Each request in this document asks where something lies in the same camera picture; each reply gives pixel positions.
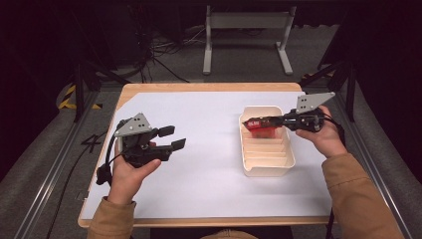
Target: tan jacket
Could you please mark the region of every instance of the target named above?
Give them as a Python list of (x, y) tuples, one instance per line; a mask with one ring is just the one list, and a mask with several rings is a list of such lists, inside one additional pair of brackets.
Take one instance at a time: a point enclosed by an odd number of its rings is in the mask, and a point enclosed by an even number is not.
[[(341, 226), (341, 238), (403, 238), (379, 191), (351, 154), (327, 159), (322, 164), (322, 172), (332, 198), (335, 219)], [(94, 215), (88, 238), (129, 238), (134, 206), (134, 202), (115, 205), (103, 199)], [(203, 239), (217, 238), (255, 237), (244, 232), (225, 230)]]

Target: floor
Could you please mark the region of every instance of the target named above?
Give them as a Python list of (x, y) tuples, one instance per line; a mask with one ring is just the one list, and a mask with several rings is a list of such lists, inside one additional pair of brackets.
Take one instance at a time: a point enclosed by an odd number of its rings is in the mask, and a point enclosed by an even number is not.
[[(317, 70), (316, 65), (335, 30), (336, 26), (292, 30), (287, 47), (294, 70), (292, 76), (284, 74), (274, 46), (279, 34), (269, 30), (256, 34), (245, 34), (244, 31), (214, 34), (210, 76), (202, 75), (203, 37), (191, 40), (195, 44), (185, 46), (178, 52), (156, 55), (156, 58), (180, 78), (192, 83), (299, 82), (301, 76)], [(181, 83), (157, 62), (149, 61), (147, 65), (143, 71), (145, 81)], [(129, 70), (121, 68), (117, 73)], [(142, 77), (138, 74), (129, 80), (139, 83)], [(310, 93), (325, 92), (324, 83), (319, 81), (304, 90)], [(78, 217), (102, 149), (103, 133), (108, 130), (120, 91), (119, 84), (104, 81), (99, 92), (86, 92), (89, 105), (102, 104), (103, 107), (100, 110), (89, 107), (78, 123), (73, 123), (74, 110), (61, 109), (59, 115), (21, 155), (0, 183), (0, 238), (87, 236), (87, 230), (78, 225)], [(58, 104), (62, 98), (63, 94), (60, 94)], [(327, 105), (334, 117), (346, 125), (348, 149), (359, 160), (368, 160), (369, 163), (365, 165), (378, 180), (386, 200), (391, 198), (394, 202), (392, 205), (397, 208), (396, 218), (402, 224), (406, 238), (421, 237), (420, 183), (377, 123), (359, 88), (355, 95), (355, 123), (347, 121), (343, 99), (344, 89), (338, 94), (337, 100)], [(97, 140), (101, 144), (83, 144), (84, 141), (92, 142), (93, 135), (101, 135)], [(296, 225), (292, 226), (292, 231), (295, 239), (324, 238), (325, 235), (323, 225)], [(340, 237), (337, 226), (334, 227), (334, 236)], [(147, 239), (149, 229), (135, 229), (133, 237)]]

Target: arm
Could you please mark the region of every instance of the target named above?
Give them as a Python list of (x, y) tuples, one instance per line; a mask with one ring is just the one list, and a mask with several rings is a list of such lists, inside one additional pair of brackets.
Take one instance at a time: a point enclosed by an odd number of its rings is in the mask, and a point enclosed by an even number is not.
[[(327, 108), (321, 109), (329, 115)], [(322, 171), (342, 238), (403, 238), (381, 194), (347, 152), (334, 124), (326, 121), (317, 133), (297, 130), (297, 135), (312, 141), (327, 157)]]
[(100, 203), (91, 222), (88, 238), (122, 238), (130, 237), (133, 227), (133, 196), (139, 190), (143, 179), (152, 173), (161, 161), (155, 159), (140, 168), (134, 168), (118, 156), (112, 166), (112, 183), (108, 197)]

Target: forearm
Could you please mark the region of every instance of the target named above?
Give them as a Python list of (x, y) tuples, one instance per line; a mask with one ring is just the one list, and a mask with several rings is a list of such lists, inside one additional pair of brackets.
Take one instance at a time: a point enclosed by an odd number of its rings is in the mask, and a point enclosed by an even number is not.
[(343, 238), (403, 238), (381, 194), (349, 153), (322, 164)]
[(88, 238), (129, 238), (133, 227), (134, 207), (134, 202), (117, 205), (103, 198), (91, 222)]

